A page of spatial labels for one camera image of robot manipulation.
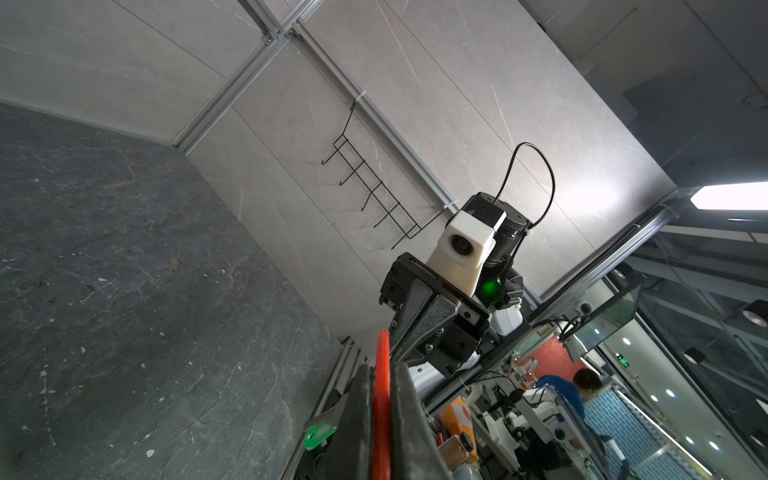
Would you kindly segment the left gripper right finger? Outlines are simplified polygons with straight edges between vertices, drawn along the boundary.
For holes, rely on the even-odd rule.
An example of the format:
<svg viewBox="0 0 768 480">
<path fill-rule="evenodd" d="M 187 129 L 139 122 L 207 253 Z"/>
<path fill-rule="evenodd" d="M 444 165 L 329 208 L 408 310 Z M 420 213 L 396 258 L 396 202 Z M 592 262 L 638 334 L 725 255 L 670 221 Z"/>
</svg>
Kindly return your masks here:
<svg viewBox="0 0 768 480">
<path fill-rule="evenodd" d="M 407 366 L 391 363 L 392 478 L 449 479 Z"/>
</svg>

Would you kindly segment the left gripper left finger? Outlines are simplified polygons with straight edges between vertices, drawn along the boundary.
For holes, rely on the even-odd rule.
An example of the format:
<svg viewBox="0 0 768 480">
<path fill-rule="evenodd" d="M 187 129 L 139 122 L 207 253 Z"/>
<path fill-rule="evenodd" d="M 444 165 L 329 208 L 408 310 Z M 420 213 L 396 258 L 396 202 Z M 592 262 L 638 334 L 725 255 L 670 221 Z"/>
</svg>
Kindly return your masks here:
<svg viewBox="0 0 768 480">
<path fill-rule="evenodd" d="M 371 475 L 373 449 L 374 368 L 359 366 L 348 391 L 336 432 L 323 456 L 323 478 L 361 479 Z"/>
</svg>

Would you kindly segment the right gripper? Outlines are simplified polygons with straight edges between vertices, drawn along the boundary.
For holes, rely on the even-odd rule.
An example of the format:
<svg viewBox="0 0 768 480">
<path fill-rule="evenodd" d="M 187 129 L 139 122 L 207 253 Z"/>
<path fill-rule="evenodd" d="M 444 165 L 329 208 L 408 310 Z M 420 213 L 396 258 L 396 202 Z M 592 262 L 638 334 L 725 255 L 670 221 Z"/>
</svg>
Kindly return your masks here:
<svg viewBox="0 0 768 480">
<path fill-rule="evenodd" d="M 379 302 L 394 312 L 390 358 L 455 375 L 490 327 L 490 312 L 410 253 L 392 264 Z"/>
</svg>

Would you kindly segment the green tagged key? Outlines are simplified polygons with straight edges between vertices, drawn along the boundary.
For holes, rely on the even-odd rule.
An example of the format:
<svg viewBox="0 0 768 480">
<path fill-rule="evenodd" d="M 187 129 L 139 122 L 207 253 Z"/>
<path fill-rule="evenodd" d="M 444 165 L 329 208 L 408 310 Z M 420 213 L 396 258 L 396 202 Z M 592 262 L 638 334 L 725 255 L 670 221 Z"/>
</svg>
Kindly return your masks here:
<svg viewBox="0 0 768 480">
<path fill-rule="evenodd" d="M 331 423 L 317 423 L 311 425 L 304 436 L 303 446 L 306 451 L 312 451 L 323 446 L 327 440 L 336 432 L 337 426 Z"/>
</svg>

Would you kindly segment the brown bottle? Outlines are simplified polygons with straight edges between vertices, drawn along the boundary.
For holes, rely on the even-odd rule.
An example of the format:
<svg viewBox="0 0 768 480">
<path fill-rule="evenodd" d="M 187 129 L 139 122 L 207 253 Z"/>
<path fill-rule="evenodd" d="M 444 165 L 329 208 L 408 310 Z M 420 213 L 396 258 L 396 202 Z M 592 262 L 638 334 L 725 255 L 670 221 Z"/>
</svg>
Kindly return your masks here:
<svg viewBox="0 0 768 480">
<path fill-rule="evenodd" d="M 474 441 L 466 431 L 452 435 L 438 447 L 438 453 L 449 471 L 453 471 L 472 459 Z"/>
</svg>

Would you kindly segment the person in blue shirt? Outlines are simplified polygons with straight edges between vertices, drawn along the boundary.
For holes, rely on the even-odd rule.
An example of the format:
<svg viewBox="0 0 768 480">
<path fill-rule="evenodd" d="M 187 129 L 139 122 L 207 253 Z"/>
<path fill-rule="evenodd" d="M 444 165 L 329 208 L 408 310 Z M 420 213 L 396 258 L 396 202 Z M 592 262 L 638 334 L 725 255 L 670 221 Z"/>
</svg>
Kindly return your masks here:
<svg viewBox="0 0 768 480">
<path fill-rule="evenodd" d="M 603 386 L 600 376 L 591 369 L 582 368 L 575 372 L 571 380 L 557 375 L 541 377 L 537 388 L 550 386 L 562 395 L 581 420 L 586 418 L 584 403 L 592 398 Z"/>
</svg>

